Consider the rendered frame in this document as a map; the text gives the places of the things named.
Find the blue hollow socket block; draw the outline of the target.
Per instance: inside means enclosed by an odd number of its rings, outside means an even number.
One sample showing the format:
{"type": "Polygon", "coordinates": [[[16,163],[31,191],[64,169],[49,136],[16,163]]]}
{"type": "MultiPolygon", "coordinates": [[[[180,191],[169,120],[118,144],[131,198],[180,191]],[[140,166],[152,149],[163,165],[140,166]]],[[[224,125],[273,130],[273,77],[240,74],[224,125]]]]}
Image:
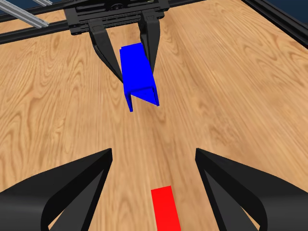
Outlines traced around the blue hollow socket block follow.
{"type": "Polygon", "coordinates": [[[133,111],[132,96],[159,106],[159,99],[150,63],[143,44],[136,43],[120,49],[124,95],[133,111]]]}

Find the thin red peg bar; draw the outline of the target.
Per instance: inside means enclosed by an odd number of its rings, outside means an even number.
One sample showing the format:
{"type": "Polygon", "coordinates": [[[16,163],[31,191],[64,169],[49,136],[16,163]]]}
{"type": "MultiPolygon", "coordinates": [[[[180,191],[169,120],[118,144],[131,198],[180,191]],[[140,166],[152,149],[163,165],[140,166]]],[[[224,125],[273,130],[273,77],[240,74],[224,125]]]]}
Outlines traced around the thin red peg bar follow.
{"type": "Polygon", "coordinates": [[[171,186],[151,190],[157,231],[181,231],[171,186]]]}

